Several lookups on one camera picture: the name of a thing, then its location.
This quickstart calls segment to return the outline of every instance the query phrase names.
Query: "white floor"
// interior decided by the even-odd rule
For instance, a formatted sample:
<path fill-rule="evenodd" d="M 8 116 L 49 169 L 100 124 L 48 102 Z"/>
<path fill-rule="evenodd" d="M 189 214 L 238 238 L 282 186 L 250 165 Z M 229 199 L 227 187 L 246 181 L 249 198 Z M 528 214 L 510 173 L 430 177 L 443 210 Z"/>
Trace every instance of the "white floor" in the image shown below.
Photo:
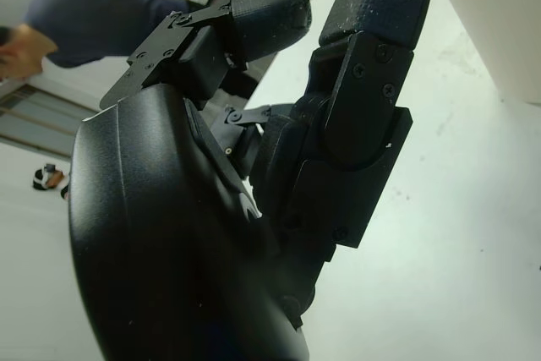
<path fill-rule="evenodd" d="M 251 107 L 295 101 L 332 0 Z M 432 0 L 398 103 L 414 125 L 359 249 L 303 317 L 312 361 L 538 361 L 541 109 L 503 100 L 448 0 Z"/>

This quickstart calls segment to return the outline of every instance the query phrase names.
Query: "robotic hand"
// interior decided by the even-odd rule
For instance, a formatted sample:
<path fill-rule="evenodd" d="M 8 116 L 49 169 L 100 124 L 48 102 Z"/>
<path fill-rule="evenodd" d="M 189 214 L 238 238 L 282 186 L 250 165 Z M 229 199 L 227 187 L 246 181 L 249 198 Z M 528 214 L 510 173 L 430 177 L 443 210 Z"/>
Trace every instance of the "robotic hand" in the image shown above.
<path fill-rule="evenodd" d="M 227 70 L 301 38 L 309 0 L 173 14 L 139 47 L 72 164 L 74 264 L 106 360 L 309 359 L 321 268 L 358 247 L 412 125 L 396 99 L 428 4 L 336 0 L 305 95 L 212 130 L 198 110 Z"/>

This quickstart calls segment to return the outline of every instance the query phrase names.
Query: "screw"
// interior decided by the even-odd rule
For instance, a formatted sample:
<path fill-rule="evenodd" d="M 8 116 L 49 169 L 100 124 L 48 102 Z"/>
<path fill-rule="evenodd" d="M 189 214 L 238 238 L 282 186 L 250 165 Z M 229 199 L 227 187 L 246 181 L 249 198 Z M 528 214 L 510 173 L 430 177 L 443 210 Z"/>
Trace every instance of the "screw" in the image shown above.
<path fill-rule="evenodd" d="M 360 63 L 353 66 L 352 70 L 353 77 L 356 79 L 364 78 L 364 66 Z"/>
<path fill-rule="evenodd" d="M 239 121 L 241 118 L 243 118 L 243 115 L 239 112 L 233 112 L 231 113 L 231 121 L 232 122 L 237 122 Z"/>
<path fill-rule="evenodd" d="M 379 44 L 378 47 L 375 49 L 375 58 L 380 63 L 388 63 L 391 60 L 393 54 L 393 50 L 387 44 Z"/>
<path fill-rule="evenodd" d="M 191 14 L 183 14 L 180 16 L 177 20 L 177 25 L 183 25 L 184 23 L 188 23 L 192 19 Z"/>
<path fill-rule="evenodd" d="M 387 84 L 383 87 L 383 96 L 392 98 L 396 93 L 395 86 L 393 84 Z"/>
<path fill-rule="evenodd" d="M 335 241 L 343 241 L 346 239 L 348 231 L 345 227 L 339 227 L 334 232 L 332 232 L 332 238 Z"/>

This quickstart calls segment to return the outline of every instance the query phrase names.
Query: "person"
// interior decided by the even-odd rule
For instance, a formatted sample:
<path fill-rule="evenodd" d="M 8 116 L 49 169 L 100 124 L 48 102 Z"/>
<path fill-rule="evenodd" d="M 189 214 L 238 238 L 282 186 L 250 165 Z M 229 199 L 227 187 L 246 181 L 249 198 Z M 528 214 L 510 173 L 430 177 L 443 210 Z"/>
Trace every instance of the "person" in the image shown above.
<path fill-rule="evenodd" d="M 0 80 L 39 74 L 44 57 L 61 68 L 128 57 L 171 12 L 202 8 L 188 0 L 32 0 L 21 25 L 0 27 Z M 255 86 L 234 71 L 222 84 L 244 98 Z"/>
<path fill-rule="evenodd" d="M 32 188 L 35 190 L 52 190 L 56 189 L 66 176 L 62 171 L 57 169 L 54 164 L 45 164 L 42 168 L 34 172 L 34 179 L 32 182 Z M 60 191 L 62 199 L 67 200 L 69 197 L 69 183 L 66 184 Z"/>

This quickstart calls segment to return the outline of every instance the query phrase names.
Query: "blue shirt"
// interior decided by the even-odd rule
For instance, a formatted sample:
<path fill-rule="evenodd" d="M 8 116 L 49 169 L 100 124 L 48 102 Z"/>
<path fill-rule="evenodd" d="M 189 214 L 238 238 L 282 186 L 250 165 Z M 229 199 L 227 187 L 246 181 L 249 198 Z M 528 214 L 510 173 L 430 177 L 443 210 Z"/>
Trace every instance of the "blue shirt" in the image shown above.
<path fill-rule="evenodd" d="M 53 40 L 47 58 L 73 68 L 104 57 L 131 55 L 171 12 L 189 12 L 185 0 L 32 0 L 25 23 Z"/>

